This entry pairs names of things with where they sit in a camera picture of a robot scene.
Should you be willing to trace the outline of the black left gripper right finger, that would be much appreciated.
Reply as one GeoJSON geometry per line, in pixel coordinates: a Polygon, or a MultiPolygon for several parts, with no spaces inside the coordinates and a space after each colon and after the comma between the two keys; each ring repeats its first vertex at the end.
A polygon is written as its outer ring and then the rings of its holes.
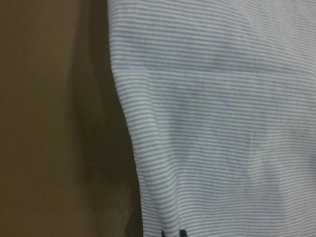
{"type": "Polygon", "coordinates": [[[180,230],[180,231],[179,231],[179,237],[187,237],[187,232],[186,232],[186,230],[180,230]]]}

